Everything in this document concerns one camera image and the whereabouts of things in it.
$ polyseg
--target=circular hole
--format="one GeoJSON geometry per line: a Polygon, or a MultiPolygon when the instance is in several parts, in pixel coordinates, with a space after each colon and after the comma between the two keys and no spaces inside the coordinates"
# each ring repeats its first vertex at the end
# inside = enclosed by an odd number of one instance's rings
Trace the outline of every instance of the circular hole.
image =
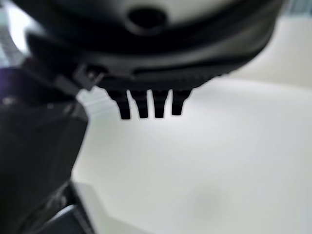
{"type": "Polygon", "coordinates": [[[167,23],[166,14],[153,8],[132,10],[128,19],[131,23],[131,31],[141,35],[158,33],[167,23]]]}

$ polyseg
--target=white wall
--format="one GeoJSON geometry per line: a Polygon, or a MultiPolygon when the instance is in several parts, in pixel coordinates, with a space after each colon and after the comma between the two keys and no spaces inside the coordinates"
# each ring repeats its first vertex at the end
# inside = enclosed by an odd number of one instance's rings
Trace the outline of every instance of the white wall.
{"type": "Polygon", "coordinates": [[[195,91],[182,117],[168,100],[165,119],[140,120],[132,102],[121,121],[103,92],[84,95],[73,178],[98,234],[311,233],[310,25],[283,19],[255,62],[195,91]]]}

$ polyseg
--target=white surface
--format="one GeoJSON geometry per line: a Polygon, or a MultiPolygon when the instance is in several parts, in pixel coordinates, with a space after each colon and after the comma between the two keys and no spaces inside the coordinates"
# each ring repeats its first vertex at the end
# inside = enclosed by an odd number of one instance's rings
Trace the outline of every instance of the white surface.
{"type": "Polygon", "coordinates": [[[73,178],[97,233],[310,234],[312,90],[235,79],[310,85],[312,60],[297,61],[309,44],[292,45],[196,90],[182,117],[168,100],[163,120],[138,119],[132,103],[121,121],[95,90],[73,178]]]}
{"type": "Polygon", "coordinates": [[[312,18],[282,17],[266,49],[233,78],[312,87],[312,18]]]}

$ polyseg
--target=rounded black casing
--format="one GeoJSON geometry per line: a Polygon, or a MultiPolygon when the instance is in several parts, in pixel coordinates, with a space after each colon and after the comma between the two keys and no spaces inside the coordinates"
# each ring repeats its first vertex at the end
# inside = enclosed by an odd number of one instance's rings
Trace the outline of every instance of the rounded black casing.
{"type": "Polygon", "coordinates": [[[4,5],[17,47],[46,64],[102,67],[107,79],[99,86],[107,89],[185,90],[254,58],[270,40],[283,0],[223,0],[213,11],[203,5],[207,13],[198,17],[195,7],[193,17],[187,9],[174,12],[178,1],[125,2],[131,0],[4,5]]]}

